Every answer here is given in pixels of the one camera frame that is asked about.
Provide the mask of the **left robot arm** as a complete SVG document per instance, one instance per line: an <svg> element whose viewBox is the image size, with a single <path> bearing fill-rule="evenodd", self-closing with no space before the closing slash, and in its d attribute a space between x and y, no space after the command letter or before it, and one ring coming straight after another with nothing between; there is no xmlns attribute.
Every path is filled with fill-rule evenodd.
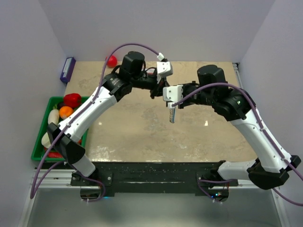
<svg viewBox="0 0 303 227"><path fill-rule="evenodd" d="M129 52L120 65L104 76L101 86L71 116L58 124L50 123L47 126L52 147L82 174L81 179L86 185L94 185L98 181L98 174L78 141L98 117L133 88L148 90L151 98L163 95L163 89L168 86L166 78L172 75L173 69L162 54L157 58L156 69L149 76L144 68L145 56L140 52Z"/></svg>

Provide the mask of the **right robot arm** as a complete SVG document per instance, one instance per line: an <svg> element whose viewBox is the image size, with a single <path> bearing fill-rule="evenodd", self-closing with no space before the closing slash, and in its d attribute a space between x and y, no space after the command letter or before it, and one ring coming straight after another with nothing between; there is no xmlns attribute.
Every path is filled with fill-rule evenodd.
<svg viewBox="0 0 303 227"><path fill-rule="evenodd" d="M197 76L198 82L183 84L183 100L179 107L211 106L243 135L257 155L252 161L222 162L209 180L217 186L231 179L250 180L263 190L285 184L288 172L296 169L301 159L290 155L277 142L249 94L229 84L223 69L215 65L199 68Z"/></svg>

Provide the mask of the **blue grey keyring with rings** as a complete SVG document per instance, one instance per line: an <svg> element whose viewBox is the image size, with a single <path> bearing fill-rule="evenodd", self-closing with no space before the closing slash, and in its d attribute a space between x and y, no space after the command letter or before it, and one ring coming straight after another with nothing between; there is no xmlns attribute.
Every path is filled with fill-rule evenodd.
<svg viewBox="0 0 303 227"><path fill-rule="evenodd" d="M169 109L169 122L175 123L176 108Z"/></svg>

